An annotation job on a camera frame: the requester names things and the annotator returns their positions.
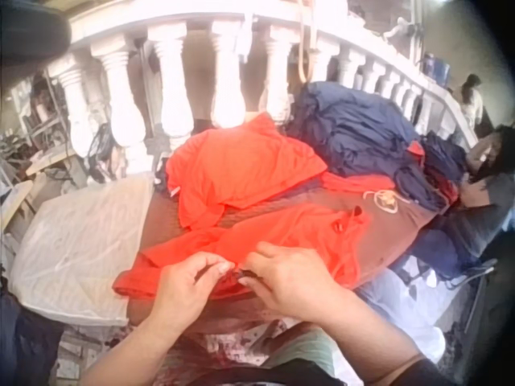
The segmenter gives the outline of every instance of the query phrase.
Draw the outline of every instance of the fingernail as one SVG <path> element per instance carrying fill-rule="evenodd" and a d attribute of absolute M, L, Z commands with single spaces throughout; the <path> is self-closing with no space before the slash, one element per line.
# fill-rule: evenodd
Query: fingernail
<path fill-rule="evenodd" d="M 233 263 L 221 263 L 218 265 L 218 272 L 220 272 L 222 275 L 225 275 L 232 267 Z"/>

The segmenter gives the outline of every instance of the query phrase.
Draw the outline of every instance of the wall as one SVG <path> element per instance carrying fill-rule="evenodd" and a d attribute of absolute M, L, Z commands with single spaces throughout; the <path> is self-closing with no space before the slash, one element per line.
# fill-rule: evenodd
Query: wall
<path fill-rule="evenodd" d="M 481 93 L 492 123 L 510 123 L 515 107 L 513 77 L 480 15 L 470 2 L 425 1 L 426 50 L 451 65 L 449 86 L 457 88 L 468 74 L 476 73 L 483 81 Z"/>

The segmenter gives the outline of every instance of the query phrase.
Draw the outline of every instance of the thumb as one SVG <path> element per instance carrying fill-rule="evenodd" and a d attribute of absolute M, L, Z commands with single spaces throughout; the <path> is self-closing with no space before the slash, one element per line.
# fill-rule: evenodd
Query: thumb
<path fill-rule="evenodd" d="M 272 292 L 266 285 L 261 283 L 258 279 L 254 277 L 242 277 L 238 279 L 238 282 L 241 285 L 250 288 L 258 297 L 262 299 L 262 301 L 265 302 L 265 304 L 268 307 L 270 307 L 273 304 L 274 299 L 272 297 Z"/>
<path fill-rule="evenodd" d="M 196 286 L 209 295 L 216 283 L 234 266 L 233 263 L 225 262 L 214 264 L 197 281 Z"/>

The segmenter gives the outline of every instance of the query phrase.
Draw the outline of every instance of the pile of clothes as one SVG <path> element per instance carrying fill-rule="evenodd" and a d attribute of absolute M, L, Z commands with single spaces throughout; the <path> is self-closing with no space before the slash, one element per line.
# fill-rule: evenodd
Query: pile of clothes
<path fill-rule="evenodd" d="M 408 222 L 416 235 L 456 195 L 441 144 L 420 138 L 398 107 L 380 96 L 338 84 L 309 84 L 294 103 L 285 132 L 262 114 L 236 128 L 209 129 L 178 148 L 165 171 L 168 194 L 179 192 L 171 199 L 178 200 L 180 231 L 143 249 L 114 290 L 153 298 L 162 267 L 199 251 L 239 265 L 259 241 L 316 249 L 331 275 L 354 288 L 366 265 L 357 249 L 380 216 L 348 207 L 343 198 L 349 193 L 361 202 L 373 197 L 393 224 L 399 208 L 411 206 L 415 214 Z M 430 173 L 433 179 L 424 165 L 437 171 Z M 240 217 L 228 222 L 230 214 Z M 396 257 L 413 238 L 403 241 L 408 244 L 395 251 Z M 236 276 L 227 277 L 212 297 L 246 291 Z"/>

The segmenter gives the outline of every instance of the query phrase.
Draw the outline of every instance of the dark hair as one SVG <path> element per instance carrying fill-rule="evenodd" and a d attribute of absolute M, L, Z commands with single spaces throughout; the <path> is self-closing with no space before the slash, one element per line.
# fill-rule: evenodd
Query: dark hair
<path fill-rule="evenodd" d="M 499 173 L 513 173 L 515 171 L 515 129 L 513 127 L 500 125 L 494 133 L 501 137 L 501 149 L 495 161 L 490 164 L 483 162 L 480 169 L 472 177 L 471 183 Z"/>
<path fill-rule="evenodd" d="M 472 89 L 481 84 L 481 79 L 476 74 L 470 74 L 467 81 L 461 86 L 461 96 L 466 105 L 472 103 Z"/>

